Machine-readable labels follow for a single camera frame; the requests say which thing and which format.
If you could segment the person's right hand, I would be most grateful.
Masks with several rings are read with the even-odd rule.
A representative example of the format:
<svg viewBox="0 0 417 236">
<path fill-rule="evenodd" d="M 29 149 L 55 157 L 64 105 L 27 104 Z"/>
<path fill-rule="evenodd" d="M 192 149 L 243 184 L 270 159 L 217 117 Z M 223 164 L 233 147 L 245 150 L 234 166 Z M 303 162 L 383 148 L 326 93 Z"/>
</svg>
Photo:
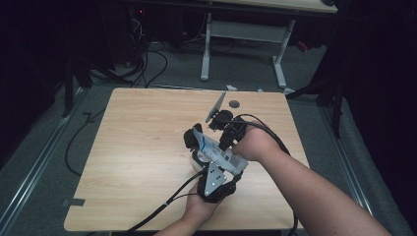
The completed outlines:
<svg viewBox="0 0 417 236">
<path fill-rule="evenodd" d="M 232 148 L 232 152 L 249 161 L 261 162 L 267 157 L 280 153 L 281 148 L 266 131 L 248 125 L 244 138 Z"/>
</svg>

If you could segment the black tripod stand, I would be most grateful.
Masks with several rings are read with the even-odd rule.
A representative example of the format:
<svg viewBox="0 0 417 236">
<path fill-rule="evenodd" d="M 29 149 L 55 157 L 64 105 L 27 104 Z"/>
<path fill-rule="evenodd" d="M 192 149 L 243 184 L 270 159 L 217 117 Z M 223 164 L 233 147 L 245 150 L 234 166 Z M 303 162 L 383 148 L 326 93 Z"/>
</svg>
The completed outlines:
<svg viewBox="0 0 417 236">
<path fill-rule="evenodd" d="M 316 94 L 316 104 L 319 107 L 329 107 L 330 128 L 333 134 L 340 138 L 340 118 L 342 115 L 344 80 L 327 78 L 310 83 L 308 86 L 297 89 L 286 95 L 287 99 L 294 99 L 303 94 Z"/>
</svg>

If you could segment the person's left hand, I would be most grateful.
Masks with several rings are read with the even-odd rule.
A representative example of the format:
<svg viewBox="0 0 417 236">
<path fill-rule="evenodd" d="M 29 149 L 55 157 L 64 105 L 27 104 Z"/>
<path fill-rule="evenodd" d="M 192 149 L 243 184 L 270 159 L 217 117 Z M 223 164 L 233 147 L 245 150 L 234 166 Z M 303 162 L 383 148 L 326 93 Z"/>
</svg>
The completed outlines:
<svg viewBox="0 0 417 236">
<path fill-rule="evenodd" d="M 211 219 L 221 202 L 216 204 L 205 202 L 198 194 L 197 186 L 189 191 L 185 212 L 182 218 L 193 225 L 201 226 Z"/>
</svg>

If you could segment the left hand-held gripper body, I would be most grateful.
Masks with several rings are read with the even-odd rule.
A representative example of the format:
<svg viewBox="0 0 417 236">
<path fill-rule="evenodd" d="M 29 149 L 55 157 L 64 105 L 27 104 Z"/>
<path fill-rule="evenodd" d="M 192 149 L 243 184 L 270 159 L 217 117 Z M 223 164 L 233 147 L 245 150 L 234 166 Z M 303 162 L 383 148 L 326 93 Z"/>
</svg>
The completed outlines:
<svg viewBox="0 0 417 236">
<path fill-rule="evenodd" d="M 206 203 L 217 204 L 235 191 L 236 182 L 234 180 L 228 182 L 227 177 L 216 164 L 210 162 L 203 169 L 198 181 L 197 193 Z"/>
</svg>

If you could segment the metal floor rail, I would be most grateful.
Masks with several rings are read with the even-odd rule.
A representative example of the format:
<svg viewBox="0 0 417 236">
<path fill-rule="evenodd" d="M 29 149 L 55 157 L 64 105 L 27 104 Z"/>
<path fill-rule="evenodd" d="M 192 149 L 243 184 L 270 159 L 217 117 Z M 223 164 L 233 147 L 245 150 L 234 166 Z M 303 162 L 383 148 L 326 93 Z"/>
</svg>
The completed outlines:
<svg viewBox="0 0 417 236">
<path fill-rule="evenodd" d="M 319 107 L 320 114 L 327 124 L 327 129 L 329 135 L 332 139 L 333 145 L 335 146 L 337 152 L 337 158 L 341 166 L 341 172 L 343 173 L 346 183 L 349 187 L 352 198 L 367 212 L 373 214 L 372 207 L 369 203 L 368 198 L 366 197 L 361 184 L 353 170 L 353 167 L 349 161 L 347 152 L 344 148 L 342 141 L 335 135 L 332 126 L 331 126 L 331 117 L 328 110 L 325 107 Z"/>
<path fill-rule="evenodd" d="M 77 88 L 74 104 L 56 101 L 30 128 L 11 160 L 0 171 L 0 234 L 7 234 L 41 179 L 88 90 Z"/>
</svg>

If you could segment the black metal stand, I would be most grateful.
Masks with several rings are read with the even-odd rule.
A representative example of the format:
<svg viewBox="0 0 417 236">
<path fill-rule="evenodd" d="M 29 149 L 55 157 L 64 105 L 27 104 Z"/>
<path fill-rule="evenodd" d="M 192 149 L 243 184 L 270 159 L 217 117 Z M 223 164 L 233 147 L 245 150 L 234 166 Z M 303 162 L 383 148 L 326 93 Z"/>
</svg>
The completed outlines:
<svg viewBox="0 0 417 236">
<path fill-rule="evenodd" d="M 77 81 L 82 89 L 90 89 L 92 79 L 89 75 L 89 62 L 81 56 L 70 56 L 66 64 L 65 86 L 65 111 L 64 117 L 70 114 L 74 106 L 74 81 Z"/>
</svg>

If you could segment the desk with grey metal frame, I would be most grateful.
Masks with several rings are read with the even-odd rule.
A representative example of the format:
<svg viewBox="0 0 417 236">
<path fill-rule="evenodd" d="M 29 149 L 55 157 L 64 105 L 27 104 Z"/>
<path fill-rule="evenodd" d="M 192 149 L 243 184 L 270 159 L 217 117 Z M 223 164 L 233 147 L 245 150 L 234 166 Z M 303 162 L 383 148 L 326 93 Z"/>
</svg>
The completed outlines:
<svg viewBox="0 0 417 236">
<path fill-rule="evenodd" d="M 237 6 L 252 6 L 266 8 L 267 10 L 283 10 L 289 13 L 336 14 L 338 9 L 333 3 L 325 0 L 207 0 L 210 7 L 219 3 L 234 4 Z M 228 20 L 214 20 L 211 13 L 206 17 L 205 51 L 203 55 L 201 80 L 209 79 L 210 41 L 213 37 L 244 39 L 261 42 L 278 43 L 280 48 L 277 54 L 271 57 L 278 86 L 285 94 L 294 92 L 289 88 L 282 71 L 281 60 L 293 32 L 296 20 L 288 20 L 284 27 L 237 23 Z"/>
</svg>

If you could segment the glass jar with black lid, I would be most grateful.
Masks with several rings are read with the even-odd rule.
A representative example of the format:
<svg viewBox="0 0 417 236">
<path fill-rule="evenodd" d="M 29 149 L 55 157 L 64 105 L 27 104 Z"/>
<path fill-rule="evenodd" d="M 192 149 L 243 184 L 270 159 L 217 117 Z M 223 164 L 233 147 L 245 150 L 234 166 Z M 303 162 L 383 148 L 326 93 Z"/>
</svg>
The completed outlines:
<svg viewBox="0 0 417 236">
<path fill-rule="evenodd" d="M 200 123 L 195 124 L 191 129 L 187 130 L 183 135 L 183 139 L 186 148 L 190 150 L 193 168 L 197 172 L 200 172 L 209 166 L 209 160 L 200 151 L 200 144 L 194 134 L 195 131 L 200 133 L 203 131 Z"/>
</svg>

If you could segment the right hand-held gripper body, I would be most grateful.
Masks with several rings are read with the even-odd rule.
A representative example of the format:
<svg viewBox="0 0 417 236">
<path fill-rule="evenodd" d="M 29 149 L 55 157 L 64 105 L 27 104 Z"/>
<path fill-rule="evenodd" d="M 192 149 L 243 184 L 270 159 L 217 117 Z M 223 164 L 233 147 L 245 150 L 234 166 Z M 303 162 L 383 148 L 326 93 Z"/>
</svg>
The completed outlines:
<svg viewBox="0 0 417 236">
<path fill-rule="evenodd" d="M 225 96 L 226 91 L 223 90 L 209 111 L 206 122 L 213 131 L 222 131 L 222 136 L 226 139 L 242 139 L 245 135 L 245 124 L 242 119 L 233 117 L 233 113 L 229 110 L 221 110 Z"/>
</svg>

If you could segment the white and blue packet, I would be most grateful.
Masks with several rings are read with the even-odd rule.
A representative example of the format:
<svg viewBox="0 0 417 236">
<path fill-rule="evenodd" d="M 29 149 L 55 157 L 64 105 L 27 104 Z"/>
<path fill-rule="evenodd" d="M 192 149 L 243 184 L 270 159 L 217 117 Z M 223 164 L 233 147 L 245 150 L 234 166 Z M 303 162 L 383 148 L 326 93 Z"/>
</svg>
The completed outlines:
<svg viewBox="0 0 417 236">
<path fill-rule="evenodd" d="M 219 142 L 199 132 L 196 128 L 193 128 L 192 132 L 199 143 L 199 151 L 217 166 L 232 175 L 238 175 L 248 166 L 248 161 L 241 155 L 233 154 L 229 147 L 222 150 Z"/>
</svg>

